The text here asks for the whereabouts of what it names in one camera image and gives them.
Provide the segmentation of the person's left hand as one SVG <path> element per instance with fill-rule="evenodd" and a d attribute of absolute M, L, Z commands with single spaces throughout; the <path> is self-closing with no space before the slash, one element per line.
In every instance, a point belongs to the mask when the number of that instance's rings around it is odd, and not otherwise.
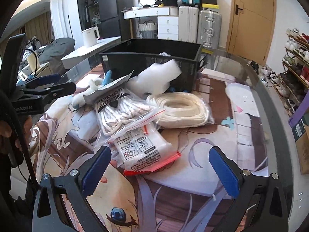
<path fill-rule="evenodd" d="M 23 135 L 27 145 L 29 145 L 31 140 L 31 128 L 32 128 L 32 118 L 28 116 L 24 122 Z M 12 129 L 7 122 L 1 120 L 1 154 L 7 154 L 7 148 L 5 145 L 5 140 L 9 139 L 12 135 Z"/>

